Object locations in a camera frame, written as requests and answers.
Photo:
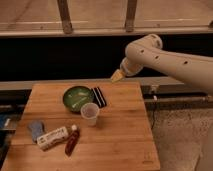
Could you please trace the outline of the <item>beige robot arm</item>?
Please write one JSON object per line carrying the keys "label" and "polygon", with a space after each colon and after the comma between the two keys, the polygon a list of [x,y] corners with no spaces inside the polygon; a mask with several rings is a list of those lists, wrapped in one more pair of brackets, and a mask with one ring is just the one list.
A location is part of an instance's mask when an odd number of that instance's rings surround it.
{"label": "beige robot arm", "polygon": [[134,76],[144,67],[213,95],[213,57],[165,51],[162,39],[156,34],[146,35],[126,46],[125,57],[111,81]]}

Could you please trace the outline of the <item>beige and yellow gripper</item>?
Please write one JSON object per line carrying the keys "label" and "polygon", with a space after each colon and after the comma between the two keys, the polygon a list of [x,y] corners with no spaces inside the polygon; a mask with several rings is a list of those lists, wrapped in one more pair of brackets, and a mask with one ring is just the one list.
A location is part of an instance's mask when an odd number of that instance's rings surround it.
{"label": "beige and yellow gripper", "polygon": [[131,77],[138,74],[142,69],[143,66],[141,64],[135,63],[125,57],[120,64],[120,68],[115,70],[110,77],[110,80],[112,83],[120,81],[125,77]]}

